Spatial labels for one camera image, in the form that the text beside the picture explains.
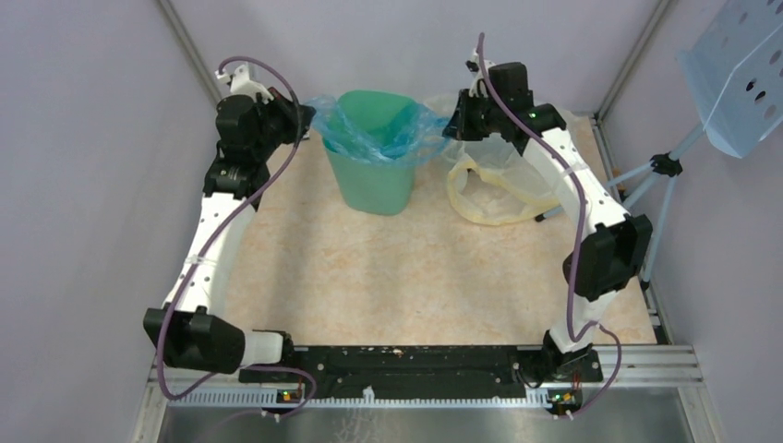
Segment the blue plastic trash bag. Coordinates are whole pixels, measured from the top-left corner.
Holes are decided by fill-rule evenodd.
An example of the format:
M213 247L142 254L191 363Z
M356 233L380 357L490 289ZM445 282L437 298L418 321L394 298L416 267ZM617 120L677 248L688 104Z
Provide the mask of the blue plastic trash bag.
M448 119L421 102L378 90L351 90L307 101L316 109L311 128L327 150L352 161L413 167L440 155L450 142L441 133Z

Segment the clear yellow plastic bag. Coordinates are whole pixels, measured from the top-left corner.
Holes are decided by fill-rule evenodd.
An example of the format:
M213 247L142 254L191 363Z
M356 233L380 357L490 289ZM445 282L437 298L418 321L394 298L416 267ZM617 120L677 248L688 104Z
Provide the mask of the clear yellow plastic bag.
M559 206L541 174L498 135L450 141L440 155L453 210L481 225L525 222Z

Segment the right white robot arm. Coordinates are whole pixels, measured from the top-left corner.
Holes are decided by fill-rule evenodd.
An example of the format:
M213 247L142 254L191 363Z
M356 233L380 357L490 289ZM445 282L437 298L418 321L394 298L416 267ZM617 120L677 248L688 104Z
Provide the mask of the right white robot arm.
M566 312L543 338L540 354L523 367L539 380L565 380L587 357L600 320L635 278L653 225L633 216L600 183L572 142L566 119L552 104L535 103L526 66L465 63L474 78L459 91L443 136L476 142L498 135L542 176L576 229L562 264Z

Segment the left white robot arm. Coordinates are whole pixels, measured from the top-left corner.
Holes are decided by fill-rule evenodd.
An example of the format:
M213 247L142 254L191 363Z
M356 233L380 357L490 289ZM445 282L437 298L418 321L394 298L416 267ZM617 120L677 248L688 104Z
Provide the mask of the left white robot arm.
M231 269L244 231L271 183L270 156L309 130L316 111L274 90L230 95L216 107L216 156L204 177L197 230L186 260L163 306L146 311L142 325L174 368L232 374L259 363L274 381L295 372L296 358L284 349L288 334L249 332L222 318Z

